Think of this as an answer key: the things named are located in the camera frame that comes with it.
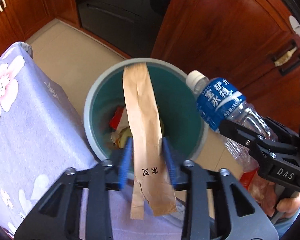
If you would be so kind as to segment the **person's right hand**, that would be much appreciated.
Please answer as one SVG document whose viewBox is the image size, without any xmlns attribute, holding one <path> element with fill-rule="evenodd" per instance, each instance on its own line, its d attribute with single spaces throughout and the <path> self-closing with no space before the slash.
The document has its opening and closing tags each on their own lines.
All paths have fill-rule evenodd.
<svg viewBox="0 0 300 240">
<path fill-rule="evenodd" d="M 255 198 L 266 215 L 272 217 L 275 210 L 283 213 L 281 218 L 290 218 L 300 208 L 300 192 L 295 198 L 285 198 L 277 204 L 275 183 L 267 181 L 255 174 L 249 187 L 249 193 Z"/>
</svg>

